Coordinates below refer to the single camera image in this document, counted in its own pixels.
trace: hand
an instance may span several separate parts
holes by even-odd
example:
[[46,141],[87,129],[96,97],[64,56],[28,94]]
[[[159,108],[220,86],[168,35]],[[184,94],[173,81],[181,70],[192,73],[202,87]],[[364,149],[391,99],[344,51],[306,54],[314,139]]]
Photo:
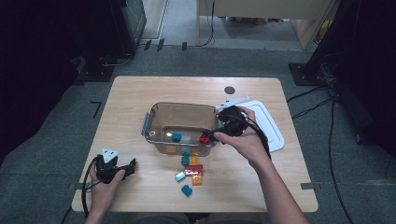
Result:
[[[238,106],[242,112],[247,114],[247,117],[251,120],[256,120],[253,110],[246,107]],[[222,143],[229,144],[234,147],[243,157],[245,157],[250,165],[255,167],[259,161],[263,159],[268,159],[268,155],[265,151],[264,146],[260,137],[256,132],[247,127],[244,133],[238,137],[231,137],[225,133],[214,133],[214,136],[220,140]]]
[[[98,181],[95,171],[96,163],[91,167],[90,176],[94,182]],[[116,197],[117,188],[125,174],[125,170],[119,170],[109,184],[99,183],[91,188],[91,210],[86,223],[100,223],[110,205]]]

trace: table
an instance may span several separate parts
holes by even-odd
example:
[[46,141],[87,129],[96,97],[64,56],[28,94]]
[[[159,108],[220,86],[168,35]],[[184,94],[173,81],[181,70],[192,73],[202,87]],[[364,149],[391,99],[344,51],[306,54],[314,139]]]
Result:
[[[200,45],[200,16],[211,16],[215,0],[197,0],[196,41]],[[303,49],[332,14],[336,0],[216,0],[213,11],[218,17],[291,19]]]
[[[225,93],[226,87],[235,94]],[[181,156],[161,154],[140,130],[144,115],[159,102],[219,105],[226,98],[249,95],[265,104],[285,138],[285,146],[272,154],[276,169],[305,212],[318,209],[315,192],[300,184],[311,182],[285,96],[276,78],[264,77],[117,77],[108,96],[80,182],[102,147],[120,152],[118,165],[137,159],[135,174],[119,187],[110,211],[118,212],[262,212],[266,211],[259,179],[248,162],[229,145],[218,143],[201,157],[203,185],[187,177],[180,183]],[[193,193],[184,195],[188,184]],[[80,190],[72,207],[82,211]]]

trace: gray carpet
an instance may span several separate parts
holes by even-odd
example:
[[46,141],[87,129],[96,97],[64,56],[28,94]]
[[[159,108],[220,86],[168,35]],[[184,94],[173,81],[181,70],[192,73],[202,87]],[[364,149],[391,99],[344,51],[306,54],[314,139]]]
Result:
[[[139,49],[134,59],[116,67],[116,76],[277,77],[286,98],[311,87],[296,87],[288,63],[305,63],[310,52],[262,49],[198,49],[155,46]],[[109,83],[72,86],[34,137],[11,152],[0,170],[0,223],[60,223],[79,180],[103,107]],[[292,115],[328,98],[316,91],[289,103]],[[331,104],[294,121],[312,181],[318,211],[307,214],[312,223],[348,223],[332,183],[328,138]],[[354,223],[396,223],[396,160],[376,146],[355,143],[355,131],[339,104],[334,108],[332,164],[346,210]],[[109,213],[104,223],[124,223],[129,214]],[[71,212],[66,223],[82,223]]]

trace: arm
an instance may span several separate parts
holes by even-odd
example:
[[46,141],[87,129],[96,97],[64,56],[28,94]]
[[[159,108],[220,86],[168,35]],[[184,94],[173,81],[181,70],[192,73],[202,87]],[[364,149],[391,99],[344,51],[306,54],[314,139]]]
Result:
[[[90,170],[91,180],[96,180],[96,164]],[[116,173],[113,180],[109,184],[100,183],[91,188],[92,203],[90,214],[88,215],[85,223],[102,223],[105,214],[113,203],[116,197],[117,187],[119,186],[125,170],[120,170]]]
[[[250,119],[255,120],[254,111],[244,107],[240,109]],[[273,223],[308,223],[274,164],[268,158],[259,136],[250,127],[239,137],[231,137],[225,133],[215,133],[215,137],[222,143],[234,147],[255,169]]]

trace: person's left hand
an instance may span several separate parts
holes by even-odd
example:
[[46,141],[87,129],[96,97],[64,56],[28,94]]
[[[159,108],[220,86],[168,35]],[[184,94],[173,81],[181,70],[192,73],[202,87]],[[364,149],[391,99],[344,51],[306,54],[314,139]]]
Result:
[[[95,184],[95,182],[97,181],[95,167],[96,163],[91,167],[90,170],[90,176],[93,184]],[[92,223],[100,223],[100,220],[103,219],[105,213],[107,212],[108,208],[113,203],[114,198],[116,197],[117,188],[124,174],[125,170],[120,170],[116,173],[113,180],[109,184],[99,183],[92,186],[92,203],[90,214],[87,218],[87,223],[91,222],[92,220],[96,220]]]

